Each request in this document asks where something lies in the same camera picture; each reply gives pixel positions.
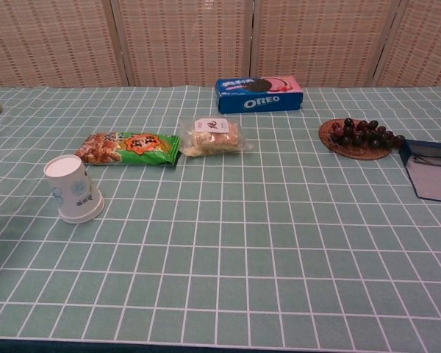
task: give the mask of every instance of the plastic bag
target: plastic bag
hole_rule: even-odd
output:
[[[208,156],[250,149],[243,139],[240,124],[219,117],[196,118],[180,124],[181,152],[188,157]]]
[[[101,132],[91,135],[75,155],[89,164],[176,164],[177,136],[142,132]]]

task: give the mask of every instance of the paper cup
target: paper cup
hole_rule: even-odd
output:
[[[104,199],[79,157],[66,154],[54,158],[44,167],[44,174],[64,221],[83,223],[103,210]]]

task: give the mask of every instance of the background wall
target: background wall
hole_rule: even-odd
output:
[[[0,84],[441,85],[441,0],[0,0]]]

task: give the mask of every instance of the blue box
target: blue box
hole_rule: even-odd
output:
[[[219,112],[254,113],[297,110],[303,91],[292,76],[218,79],[215,95]]]

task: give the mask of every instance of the wicker plate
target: wicker plate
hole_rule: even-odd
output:
[[[333,123],[340,123],[343,126],[345,119],[333,119],[328,120],[320,126],[318,134],[323,144],[331,149],[333,152],[341,154],[342,156],[353,158],[355,160],[378,160],[387,156],[392,149],[369,149],[366,143],[363,143],[360,147],[347,146],[343,147],[330,141],[331,125]]]

